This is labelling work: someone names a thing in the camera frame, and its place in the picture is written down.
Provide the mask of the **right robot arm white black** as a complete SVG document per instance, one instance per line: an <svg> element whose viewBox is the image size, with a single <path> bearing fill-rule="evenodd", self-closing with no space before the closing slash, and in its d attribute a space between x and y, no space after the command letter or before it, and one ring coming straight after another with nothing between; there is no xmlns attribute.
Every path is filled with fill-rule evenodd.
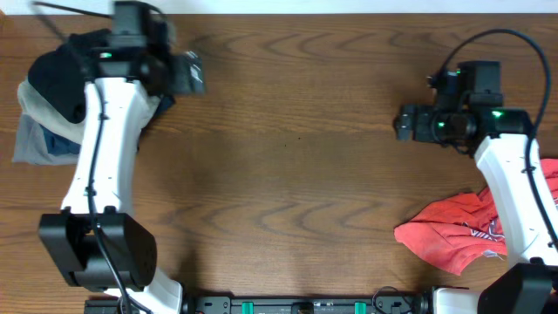
<svg viewBox="0 0 558 314"><path fill-rule="evenodd" d="M500 63L466 61L448 70L448 55L429 77L433 105L401 107L394 128L398 140L452 147L472 157L493 197L503 233L508 269L481 292L437 287L418 294L411 313L555 313L557 311L557 208L544 176L535 140L551 92L551 71L541 47L529 44L544 72L541 109L530 119L506 108L500 89Z"/></svg>

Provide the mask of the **black polo shirt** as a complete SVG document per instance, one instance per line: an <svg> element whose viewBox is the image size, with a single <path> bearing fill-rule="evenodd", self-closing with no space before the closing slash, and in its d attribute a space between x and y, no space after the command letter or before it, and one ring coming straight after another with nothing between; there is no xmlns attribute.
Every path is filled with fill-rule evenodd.
<svg viewBox="0 0 558 314"><path fill-rule="evenodd" d="M85 75L70 49L86 55L92 48L105 45L109 33L100 29L72 34L67 44L38 57L27 73L31 85L73 124L84 121L86 100Z"/></svg>

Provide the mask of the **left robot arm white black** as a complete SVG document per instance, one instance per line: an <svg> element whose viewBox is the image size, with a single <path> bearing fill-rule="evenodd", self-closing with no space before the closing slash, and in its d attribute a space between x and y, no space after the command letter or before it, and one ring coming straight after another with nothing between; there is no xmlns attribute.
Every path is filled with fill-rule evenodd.
<svg viewBox="0 0 558 314"><path fill-rule="evenodd" d="M158 267L154 236L133 218L133 170L151 98L204 93L201 59L171 52L167 17L149 3L118 1L110 19L104 44L71 50L85 77L84 137L39 237L66 283L111 296L111 312L192 313L194 300Z"/></svg>

